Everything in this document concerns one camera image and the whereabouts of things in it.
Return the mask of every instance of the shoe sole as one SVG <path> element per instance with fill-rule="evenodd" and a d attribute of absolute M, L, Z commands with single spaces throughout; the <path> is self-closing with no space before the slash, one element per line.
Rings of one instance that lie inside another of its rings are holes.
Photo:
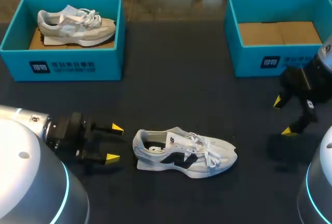
<path fill-rule="evenodd" d="M 49 45 L 57 46 L 57 45 L 66 45 L 66 44 L 78 44 L 78 45 L 81 45 L 83 47 L 91 47 L 91 46 L 96 46 L 98 44 L 101 44 L 101 43 L 107 41 L 114 34 L 115 33 L 110 34 L 108 36 L 105 36 L 103 38 L 100 38 L 98 40 L 90 40 L 90 41 L 79 40 L 77 38 L 72 38 L 72 37 L 44 36 L 44 45 L 47 45 L 47 46 L 49 46 Z"/>
<path fill-rule="evenodd" d="M 210 177 L 210 176 L 215 176 L 219 173 L 222 173 L 226 170 L 228 170 L 229 168 L 231 168 L 233 166 L 230 165 L 226 168 L 224 168 L 224 170 L 219 170 L 219 171 L 215 171 L 214 173 L 211 172 L 206 172 L 206 173 L 201 173 L 201 172 L 193 172 L 193 171 L 189 171 L 187 169 L 175 166 L 174 164 L 163 164 L 163 163 L 157 163 L 157 162 L 143 162 L 141 160 L 138 160 L 137 162 L 137 169 L 142 170 L 142 171 L 166 171 L 166 170 L 177 170 L 177 171 L 181 171 L 182 173 L 184 173 L 185 175 L 187 175 L 190 178 L 195 178 L 195 179 L 199 179 L 199 178 L 206 178 L 206 177 Z"/>

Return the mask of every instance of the logo on box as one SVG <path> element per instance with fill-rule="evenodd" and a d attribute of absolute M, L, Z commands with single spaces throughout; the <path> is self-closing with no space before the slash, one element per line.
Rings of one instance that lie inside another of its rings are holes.
<path fill-rule="evenodd" d="M 47 66 L 47 63 L 44 61 L 39 62 L 29 62 L 32 71 L 36 74 L 48 74 L 50 73 L 50 69 Z"/>
<path fill-rule="evenodd" d="M 264 57 L 260 68 L 276 68 L 278 66 L 280 57 Z"/>

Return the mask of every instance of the white sneaker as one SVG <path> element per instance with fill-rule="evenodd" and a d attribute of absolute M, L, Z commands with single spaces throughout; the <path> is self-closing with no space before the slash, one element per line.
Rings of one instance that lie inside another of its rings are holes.
<path fill-rule="evenodd" d="M 90 47 L 110 39 L 115 22 L 101 18 L 95 10 L 76 9 L 70 5 L 57 13 L 41 10 L 38 27 L 44 35 L 44 45 L 79 44 Z"/>
<path fill-rule="evenodd" d="M 162 132 L 139 130 L 133 140 L 133 150 L 139 170 L 173 169 L 191 178 L 219 174 L 238 158 L 235 146 L 230 143 L 188 133 L 178 127 Z"/>

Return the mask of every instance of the black n logo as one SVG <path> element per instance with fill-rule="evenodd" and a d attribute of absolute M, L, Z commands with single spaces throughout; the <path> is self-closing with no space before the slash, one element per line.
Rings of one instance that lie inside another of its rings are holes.
<path fill-rule="evenodd" d="M 189 168 L 193 163 L 197 161 L 196 154 L 191 154 L 185 161 L 185 154 L 182 152 L 174 152 L 166 157 L 161 163 L 174 163 L 174 165 L 182 167 L 184 169 Z"/>

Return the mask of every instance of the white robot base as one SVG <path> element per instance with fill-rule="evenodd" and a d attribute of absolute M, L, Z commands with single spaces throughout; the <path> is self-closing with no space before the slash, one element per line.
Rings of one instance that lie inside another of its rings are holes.
<path fill-rule="evenodd" d="M 331 224 L 332 127 L 325 134 L 300 186 L 297 207 L 303 224 Z"/>
<path fill-rule="evenodd" d="M 79 180 L 28 127 L 0 118 L 0 223 L 88 224 Z"/>

